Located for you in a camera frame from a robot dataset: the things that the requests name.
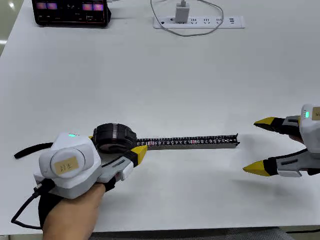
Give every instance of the white device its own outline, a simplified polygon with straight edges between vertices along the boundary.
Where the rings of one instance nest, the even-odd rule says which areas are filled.
[[[299,130],[308,151],[312,154],[320,154],[320,106],[303,105]]]
[[[175,7],[174,21],[177,24],[185,24],[188,21],[190,6],[185,0],[181,0]]]
[[[40,155],[39,169],[33,175],[37,184],[52,179],[51,193],[74,199],[88,191],[101,174],[101,158],[91,139],[64,132]]]

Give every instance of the power cord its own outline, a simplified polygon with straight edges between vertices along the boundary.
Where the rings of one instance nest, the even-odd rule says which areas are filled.
[[[33,190],[34,193],[24,202],[24,204],[19,208],[16,214],[11,219],[11,223],[16,224],[20,227],[27,228],[27,229],[37,229],[41,230],[40,226],[32,226],[28,224],[24,224],[21,221],[18,221],[17,218],[21,215],[21,213],[26,209],[26,207],[37,197],[42,194],[48,193],[51,189],[55,187],[55,182],[52,179],[45,178],[42,180]]]
[[[208,4],[208,5],[210,5],[211,7],[214,7],[214,8],[216,8],[216,9],[220,10],[220,12],[221,12],[221,22],[220,22],[214,29],[212,29],[212,30],[210,30],[210,31],[208,31],[208,32],[204,32],[204,33],[194,33],[194,34],[181,34],[181,33],[172,31],[172,30],[164,27],[164,26],[161,24],[161,22],[159,21],[157,15],[156,15],[156,12],[155,12],[155,10],[154,10],[154,6],[153,6],[153,4],[152,4],[152,0],[150,0],[150,6],[151,6],[151,9],[152,9],[153,15],[154,15],[156,21],[158,22],[158,24],[160,25],[160,27],[161,27],[163,30],[165,30],[165,31],[167,31],[167,32],[169,32],[169,33],[171,33],[171,34],[174,34],[174,35],[177,35],[177,36],[180,36],[180,37],[194,37],[194,36],[204,36],[204,35],[211,34],[211,33],[213,33],[214,31],[216,31],[216,30],[220,27],[220,25],[224,22],[224,18],[225,18],[224,11],[223,11],[223,9],[222,9],[220,6],[218,6],[218,5],[216,5],[216,4],[213,4],[213,3],[211,3],[211,2],[208,2],[208,1],[205,1],[205,0],[197,0],[197,1],[202,2],[202,3],[204,3],[204,4]]]

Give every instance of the hand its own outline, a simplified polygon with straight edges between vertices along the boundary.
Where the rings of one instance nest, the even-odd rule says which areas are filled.
[[[300,143],[304,144],[304,141],[302,140],[301,137],[289,135],[289,138],[291,138],[292,140],[295,140],[295,141],[297,141],[297,142],[300,142]]]
[[[61,200],[44,221],[43,240],[87,240],[95,228],[105,191],[98,183],[75,199]]]

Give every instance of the black strap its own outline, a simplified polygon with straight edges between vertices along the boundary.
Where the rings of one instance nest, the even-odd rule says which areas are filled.
[[[17,152],[15,155],[14,155],[14,158],[15,159],[20,159],[20,158],[23,158],[29,154],[33,154],[35,152],[38,152],[40,150],[43,150],[43,149],[49,149],[51,148],[52,144],[54,144],[53,142],[47,142],[47,143],[40,143],[40,144],[37,144],[37,145],[34,145],[34,146],[30,146],[30,147],[27,147],[19,152]]]

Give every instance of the measuring tape blade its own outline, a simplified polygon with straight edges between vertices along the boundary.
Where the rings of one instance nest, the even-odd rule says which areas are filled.
[[[232,149],[238,142],[236,135],[220,136],[189,136],[167,138],[141,138],[137,139],[137,146],[148,146],[148,150],[174,150],[174,149]]]

